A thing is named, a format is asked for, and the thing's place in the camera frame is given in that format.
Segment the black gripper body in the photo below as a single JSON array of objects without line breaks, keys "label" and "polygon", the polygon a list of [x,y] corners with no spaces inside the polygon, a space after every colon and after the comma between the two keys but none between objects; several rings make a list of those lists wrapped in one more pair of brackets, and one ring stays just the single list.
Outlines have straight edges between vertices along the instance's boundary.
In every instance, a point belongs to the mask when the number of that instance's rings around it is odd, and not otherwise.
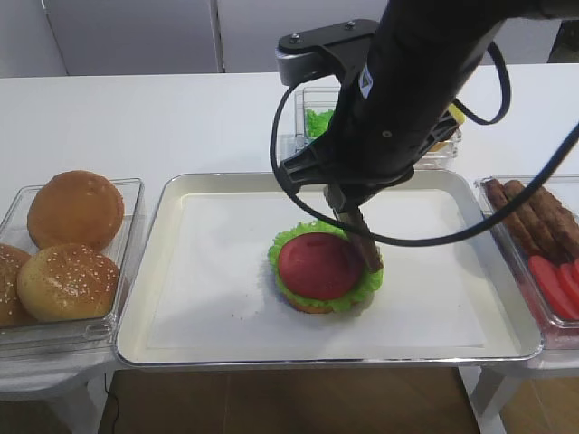
[{"label": "black gripper body", "polygon": [[280,186],[295,195],[305,185],[338,184],[360,206],[409,179],[429,149],[452,134],[455,94],[448,72],[368,61],[341,89],[327,131],[279,163]]}]

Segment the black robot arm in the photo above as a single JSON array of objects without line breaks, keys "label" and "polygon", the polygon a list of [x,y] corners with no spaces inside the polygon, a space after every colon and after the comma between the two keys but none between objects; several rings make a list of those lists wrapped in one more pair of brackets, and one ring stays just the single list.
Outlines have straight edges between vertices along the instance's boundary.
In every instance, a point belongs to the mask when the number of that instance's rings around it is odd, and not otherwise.
[{"label": "black robot arm", "polygon": [[346,222],[380,190],[413,176],[415,164],[454,131],[449,107],[491,55],[509,18],[575,18],[575,1],[391,1],[380,21],[333,24],[280,38],[283,83],[294,89],[328,75],[341,89],[328,129],[304,150],[274,161],[290,197],[325,185]]}]

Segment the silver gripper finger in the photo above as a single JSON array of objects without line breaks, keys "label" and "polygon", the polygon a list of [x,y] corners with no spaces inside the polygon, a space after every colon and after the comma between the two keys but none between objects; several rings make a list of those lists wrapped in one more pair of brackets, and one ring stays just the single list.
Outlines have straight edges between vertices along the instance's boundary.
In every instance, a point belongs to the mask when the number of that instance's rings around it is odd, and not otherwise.
[{"label": "silver gripper finger", "polygon": [[326,185],[323,194],[328,206],[332,209],[334,216],[339,222],[352,226],[361,225],[362,214],[356,198],[347,196],[338,184]]}]

